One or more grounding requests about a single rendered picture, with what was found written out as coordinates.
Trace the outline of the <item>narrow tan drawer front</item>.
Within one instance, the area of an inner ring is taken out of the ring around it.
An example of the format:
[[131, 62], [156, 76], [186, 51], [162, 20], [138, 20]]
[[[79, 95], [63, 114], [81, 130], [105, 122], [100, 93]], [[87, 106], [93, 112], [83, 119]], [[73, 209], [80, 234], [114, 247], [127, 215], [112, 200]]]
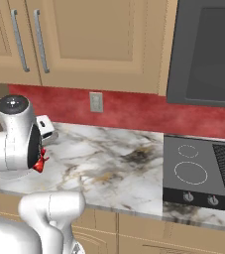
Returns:
[[116, 233], [117, 213], [87, 208], [84, 213], [73, 223], [73, 225], [109, 233]]

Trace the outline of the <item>wide tan cupboard door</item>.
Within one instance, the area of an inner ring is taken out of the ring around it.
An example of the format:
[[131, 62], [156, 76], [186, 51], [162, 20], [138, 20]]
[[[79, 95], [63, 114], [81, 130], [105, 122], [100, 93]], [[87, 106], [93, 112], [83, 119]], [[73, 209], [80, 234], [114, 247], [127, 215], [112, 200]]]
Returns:
[[[167, 0], [26, 0], [44, 86], [156, 93]], [[49, 73], [39, 53], [34, 10]]]

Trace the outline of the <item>red fish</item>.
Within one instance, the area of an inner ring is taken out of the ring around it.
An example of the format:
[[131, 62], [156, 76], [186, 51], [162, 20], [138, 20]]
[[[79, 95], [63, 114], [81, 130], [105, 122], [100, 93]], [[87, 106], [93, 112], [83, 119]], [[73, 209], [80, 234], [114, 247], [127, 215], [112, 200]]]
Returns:
[[45, 157], [46, 149], [41, 149], [41, 154], [38, 161], [34, 164], [33, 169], [38, 173], [41, 173], [44, 170], [45, 162], [49, 159], [49, 157]]

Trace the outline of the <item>grey wall socket plate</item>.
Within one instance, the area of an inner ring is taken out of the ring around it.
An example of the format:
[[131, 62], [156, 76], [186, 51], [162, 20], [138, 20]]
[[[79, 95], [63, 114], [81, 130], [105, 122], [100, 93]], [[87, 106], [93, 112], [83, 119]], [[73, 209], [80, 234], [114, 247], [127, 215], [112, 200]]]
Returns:
[[89, 99], [91, 112], [103, 111], [103, 94], [101, 92], [90, 92]]

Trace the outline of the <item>grey hob knob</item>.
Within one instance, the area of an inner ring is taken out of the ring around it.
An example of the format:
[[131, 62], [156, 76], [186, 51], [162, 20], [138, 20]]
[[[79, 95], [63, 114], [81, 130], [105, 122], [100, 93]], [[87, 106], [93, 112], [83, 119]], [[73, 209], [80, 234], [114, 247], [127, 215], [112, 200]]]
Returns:
[[211, 205], [217, 205], [219, 203], [218, 199], [216, 198], [215, 195], [210, 195], [208, 198], [207, 198], [207, 201], [209, 204]]
[[188, 191], [183, 194], [183, 199], [187, 202], [193, 202], [194, 197], [193, 195]]

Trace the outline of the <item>wide tan drawer front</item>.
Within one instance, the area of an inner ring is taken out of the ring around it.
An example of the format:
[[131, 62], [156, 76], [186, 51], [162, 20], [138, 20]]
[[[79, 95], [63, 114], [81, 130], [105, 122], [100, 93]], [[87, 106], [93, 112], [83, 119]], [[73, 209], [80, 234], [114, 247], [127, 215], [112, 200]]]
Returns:
[[118, 215], [119, 254], [225, 254], [225, 231]]

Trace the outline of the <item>dark grey microwave oven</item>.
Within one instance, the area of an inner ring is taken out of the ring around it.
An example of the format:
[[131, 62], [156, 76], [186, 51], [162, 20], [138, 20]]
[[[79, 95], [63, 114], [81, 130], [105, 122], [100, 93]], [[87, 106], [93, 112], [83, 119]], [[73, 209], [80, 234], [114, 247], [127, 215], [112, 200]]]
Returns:
[[167, 102], [225, 107], [225, 0], [178, 0]]

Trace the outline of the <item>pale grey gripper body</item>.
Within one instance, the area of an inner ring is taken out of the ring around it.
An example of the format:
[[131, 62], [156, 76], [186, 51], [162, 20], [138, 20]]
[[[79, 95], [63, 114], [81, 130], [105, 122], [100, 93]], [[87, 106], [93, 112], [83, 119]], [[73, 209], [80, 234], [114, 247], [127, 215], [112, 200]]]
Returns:
[[54, 142], [57, 138], [58, 138], [57, 131], [46, 133], [42, 136], [42, 144], [44, 146], [49, 145], [52, 142]]

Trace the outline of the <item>tan base cupboard door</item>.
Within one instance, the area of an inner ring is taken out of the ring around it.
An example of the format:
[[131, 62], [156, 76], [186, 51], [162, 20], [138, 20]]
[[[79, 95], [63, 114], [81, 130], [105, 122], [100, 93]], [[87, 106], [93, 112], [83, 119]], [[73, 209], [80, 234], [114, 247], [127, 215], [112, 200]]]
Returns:
[[73, 227], [75, 239], [82, 245], [85, 254], [117, 254], [117, 236], [99, 230]]

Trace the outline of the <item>dark grey hob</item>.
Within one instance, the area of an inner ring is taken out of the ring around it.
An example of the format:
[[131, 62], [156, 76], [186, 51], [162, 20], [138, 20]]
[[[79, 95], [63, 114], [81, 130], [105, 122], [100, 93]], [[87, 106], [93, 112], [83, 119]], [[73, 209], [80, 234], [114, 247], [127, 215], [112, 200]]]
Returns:
[[[183, 199], [188, 191], [193, 202]], [[225, 211], [225, 140], [164, 135], [163, 201]]]

